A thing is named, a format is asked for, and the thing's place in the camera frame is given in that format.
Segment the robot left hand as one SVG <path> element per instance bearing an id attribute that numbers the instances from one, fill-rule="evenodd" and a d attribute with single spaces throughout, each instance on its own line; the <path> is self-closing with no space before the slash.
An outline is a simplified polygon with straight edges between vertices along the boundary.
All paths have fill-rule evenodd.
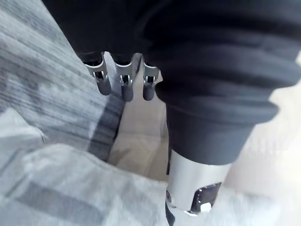
<path id="1" fill-rule="evenodd" d="M 100 93 L 110 53 L 125 101 L 143 56 L 145 100 L 166 105 L 168 224 L 210 210 L 254 127 L 278 113 L 271 94 L 301 78 L 298 0 L 46 0 Z"/>

